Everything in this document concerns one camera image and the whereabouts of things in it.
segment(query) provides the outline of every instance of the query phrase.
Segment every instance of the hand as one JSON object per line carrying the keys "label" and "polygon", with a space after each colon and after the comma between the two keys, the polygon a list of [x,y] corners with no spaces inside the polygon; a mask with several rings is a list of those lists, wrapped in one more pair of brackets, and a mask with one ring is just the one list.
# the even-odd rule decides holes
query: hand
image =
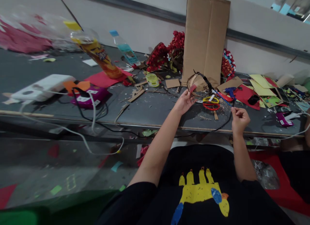
{"label": "hand", "polygon": [[250,123],[250,117],[245,109],[232,107],[232,133],[242,135],[246,126]]}
{"label": "hand", "polygon": [[182,116],[196,101],[197,99],[191,97],[191,94],[187,89],[179,97],[172,110]]}

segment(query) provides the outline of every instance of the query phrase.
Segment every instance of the bottle cap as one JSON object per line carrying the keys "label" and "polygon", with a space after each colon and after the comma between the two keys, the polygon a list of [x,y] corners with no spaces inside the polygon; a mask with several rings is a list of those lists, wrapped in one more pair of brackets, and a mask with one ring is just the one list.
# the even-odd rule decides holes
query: bottle cap
{"label": "bottle cap", "polygon": [[64,21],[64,24],[71,30],[82,30],[77,22],[74,21]]}
{"label": "bottle cap", "polygon": [[110,30],[109,32],[112,35],[112,37],[119,36],[116,30]]}

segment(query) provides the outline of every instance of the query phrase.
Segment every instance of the plastic bottle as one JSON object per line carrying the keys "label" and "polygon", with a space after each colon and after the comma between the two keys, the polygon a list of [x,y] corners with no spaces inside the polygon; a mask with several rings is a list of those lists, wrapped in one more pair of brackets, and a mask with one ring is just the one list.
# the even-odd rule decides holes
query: plastic bottle
{"label": "plastic bottle", "polygon": [[64,21],[64,24],[72,30],[70,33],[72,41],[96,61],[109,78],[115,79],[123,75],[120,69],[111,62],[103,46],[95,37],[82,31],[82,28],[76,22]]}
{"label": "plastic bottle", "polygon": [[129,62],[130,65],[139,66],[141,63],[138,60],[136,54],[132,51],[130,46],[126,43],[126,41],[117,33],[116,30],[110,30],[110,34],[114,39],[115,45],[122,52],[123,56]]}

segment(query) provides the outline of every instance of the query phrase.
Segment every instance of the scissors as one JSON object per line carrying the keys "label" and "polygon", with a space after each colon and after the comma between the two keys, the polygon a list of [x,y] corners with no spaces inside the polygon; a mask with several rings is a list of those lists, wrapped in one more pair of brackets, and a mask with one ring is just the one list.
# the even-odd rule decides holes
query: scissors
{"label": "scissors", "polygon": [[203,107],[205,107],[208,110],[212,110],[212,111],[218,110],[220,108],[220,105],[219,105],[220,101],[216,97],[214,97],[211,101],[209,101],[210,98],[211,96],[205,97],[203,100],[197,101],[197,103],[201,103]]}

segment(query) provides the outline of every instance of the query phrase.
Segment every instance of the cardboard box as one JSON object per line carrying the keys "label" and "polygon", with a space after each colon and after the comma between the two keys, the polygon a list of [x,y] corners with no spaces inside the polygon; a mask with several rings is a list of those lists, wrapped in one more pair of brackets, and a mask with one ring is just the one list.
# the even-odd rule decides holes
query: cardboard box
{"label": "cardboard box", "polygon": [[220,84],[230,1],[187,0],[182,85],[196,72]]}

